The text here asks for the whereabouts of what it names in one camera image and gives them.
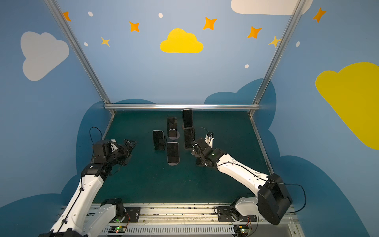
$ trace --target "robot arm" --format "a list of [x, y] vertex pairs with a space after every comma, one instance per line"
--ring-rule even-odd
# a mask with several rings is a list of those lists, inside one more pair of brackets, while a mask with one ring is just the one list
[[115, 164], [126, 165], [137, 142], [124, 140], [102, 140], [93, 145], [94, 156], [90, 164], [81, 172], [79, 185], [67, 208], [52, 226], [49, 233], [39, 237], [75, 236], [96, 237], [111, 220], [122, 221], [125, 210], [122, 200], [105, 200], [99, 211], [84, 225], [88, 210], [108, 174]]
[[259, 211], [268, 222], [278, 225], [285, 212], [292, 204], [291, 196], [276, 174], [267, 175], [238, 162], [231, 155], [220, 149], [213, 149], [213, 133], [208, 132], [205, 139], [193, 142], [196, 164], [204, 167], [217, 168], [255, 194], [255, 197], [238, 197], [231, 205], [232, 217], [239, 221], [247, 215]]

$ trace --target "yellow cloud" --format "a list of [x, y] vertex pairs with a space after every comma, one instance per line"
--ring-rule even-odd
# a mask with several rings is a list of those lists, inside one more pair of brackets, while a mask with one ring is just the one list
[[325, 71], [316, 87], [359, 140], [379, 150], [379, 66], [354, 63], [338, 73]]
[[166, 53], [199, 53], [203, 48], [203, 44], [197, 41], [194, 34], [179, 28], [173, 29], [167, 40], [161, 43], [161, 50]]

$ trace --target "aluminum frame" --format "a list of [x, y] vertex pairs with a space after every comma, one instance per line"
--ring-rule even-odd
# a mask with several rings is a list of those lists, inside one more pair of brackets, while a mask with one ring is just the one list
[[[67, 20], [64, 18], [62, 14], [62, 10], [59, 7], [59, 4], [56, 0], [44, 0], [46, 5], [48, 6], [51, 14], [53, 14], [56, 22], [58, 23], [59, 27], [61, 28], [63, 34], [66, 36], [68, 42], [70, 43], [72, 49], [74, 50], [76, 56], [78, 57], [79, 61], [83, 65], [84, 69], [86, 70], [88, 77], [94, 84], [97, 92], [99, 93], [101, 99], [104, 101], [104, 103], [109, 104], [111, 103], [108, 95], [106, 94], [104, 87], [101, 85], [100, 80], [98, 79], [94, 69], [92, 68], [91, 64], [89, 63], [83, 49], [80, 47], [80, 44], [78, 42], [78, 39], [76, 38], [74, 32], [72, 31], [70, 25], [67, 23]], [[115, 114], [114, 110], [110, 110], [110, 113], [112, 115]]]
[[255, 136], [257, 137], [259, 147], [260, 147], [260, 149], [262, 151], [262, 154], [263, 154], [263, 157], [265, 159], [268, 171], [270, 172], [270, 174], [273, 174], [274, 173], [273, 167], [271, 166], [270, 160], [269, 160], [269, 158], [267, 156], [265, 146], [263, 145], [262, 139], [260, 138], [260, 135], [259, 135], [259, 132], [258, 132], [258, 128], [257, 128], [257, 126], [255, 124], [253, 116], [249, 115], [249, 117], [250, 117], [251, 125], [253, 126], [253, 129], [254, 129], [254, 132], [255, 132]]
[[259, 105], [207, 105], [207, 104], [105, 104], [106, 109], [114, 110], [257, 110]]
[[[279, 46], [275, 50], [275, 54], [267, 69], [265, 77], [263, 78], [262, 83], [259, 86], [259, 89], [255, 95], [253, 104], [259, 104], [260, 100], [262, 99], [262, 96], [265, 93], [268, 83], [270, 82], [272, 76], [274, 75], [275, 69], [279, 64], [279, 61], [284, 53], [284, 50], [287, 47], [288, 42], [290, 41], [291, 36], [293, 32], [295, 31], [296, 26], [298, 25], [299, 19], [301, 17], [301, 11], [303, 9], [305, 1], [306, 0], [299, 0], [298, 3], [296, 4], [295, 9], [293, 10], [293, 13], [291, 15], [291, 18], [288, 21], [287, 26], [283, 32], [282, 40], [280, 41]], [[249, 114], [253, 115], [254, 110], [250, 110]]]
[[106, 129], [105, 129], [104, 135], [103, 135], [103, 137], [102, 137], [102, 140], [105, 139], [105, 136], [107, 135], [107, 133], [108, 133], [108, 131], [109, 131], [109, 128], [110, 128], [111, 125], [112, 125], [113, 119], [114, 119], [114, 115], [111, 116], [111, 119], [110, 119], [109, 122], [108, 122], [108, 125], [107, 125], [107, 127], [106, 127]]

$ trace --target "white cloud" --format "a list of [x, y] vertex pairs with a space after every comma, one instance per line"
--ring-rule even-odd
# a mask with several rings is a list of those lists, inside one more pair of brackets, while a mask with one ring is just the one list
[[25, 76], [38, 81], [69, 56], [66, 42], [49, 33], [25, 32], [21, 36], [21, 50], [26, 57], [22, 65]]
[[[232, 0], [232, 10], [240, 14], [292, 15], [298, 0]], [[301, 14], [313, 0], [305, 0]]]

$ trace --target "phone screen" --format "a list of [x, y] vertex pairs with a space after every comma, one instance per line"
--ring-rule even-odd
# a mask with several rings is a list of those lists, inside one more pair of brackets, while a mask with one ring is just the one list
[[183, 127], [193, 127], [193, 110], [183, 110]]
[[178, 119], [176, 117], [167, 117], [167, 136], [178, 136]]
[[196, 139], [195, 129], [184, 129], [184, 148], [192, 148], [192, 142]]
[[153, 142], [154, 142], [154, 150], [158, 150], [158, 151], [164, 150], [163, 131], [161, 131], [161, 130], [154, 130], [153, 131]]
[[168, 163], [179, 163], [179, 143], [168, 142], [167, 143], [167, 162]]

